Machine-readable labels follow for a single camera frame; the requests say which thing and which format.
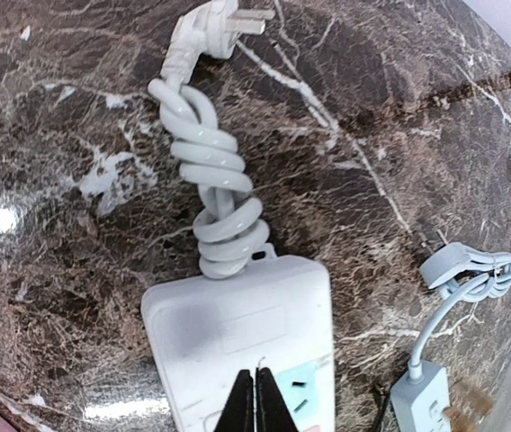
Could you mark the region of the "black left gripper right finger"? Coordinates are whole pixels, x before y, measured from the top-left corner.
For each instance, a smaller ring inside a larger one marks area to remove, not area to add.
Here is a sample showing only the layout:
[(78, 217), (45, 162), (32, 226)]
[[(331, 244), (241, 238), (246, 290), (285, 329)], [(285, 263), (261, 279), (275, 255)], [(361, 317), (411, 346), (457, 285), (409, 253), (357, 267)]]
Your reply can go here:
[(256, 370), (255, 391), (257, 432), (298, 432), (269, 368)]

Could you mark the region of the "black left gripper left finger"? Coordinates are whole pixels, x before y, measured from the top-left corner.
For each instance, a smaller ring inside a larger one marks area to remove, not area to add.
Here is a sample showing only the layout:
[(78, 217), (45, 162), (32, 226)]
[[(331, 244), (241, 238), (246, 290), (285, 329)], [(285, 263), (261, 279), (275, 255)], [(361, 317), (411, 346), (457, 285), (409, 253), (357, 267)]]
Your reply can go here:
[(255, 431), (254, 380), (249, 370), (238, 372), (214, 431)]

